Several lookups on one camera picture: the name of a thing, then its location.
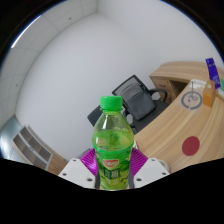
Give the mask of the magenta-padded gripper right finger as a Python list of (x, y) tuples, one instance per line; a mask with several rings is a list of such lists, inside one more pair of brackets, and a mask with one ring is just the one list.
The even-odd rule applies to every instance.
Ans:
[(146, 186), (169, 175), (169, 166), (163, 160), (148, 158), (133, 148), (130, 161), (128, 183), (130, 189)]

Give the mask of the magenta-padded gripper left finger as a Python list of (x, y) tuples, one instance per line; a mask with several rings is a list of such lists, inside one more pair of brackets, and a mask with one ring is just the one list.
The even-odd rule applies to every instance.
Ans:
[(79, 158), (72, 158), (59, 177), (84, 188), (98, 189), (100, 181), (95, 150), (90, 149)]

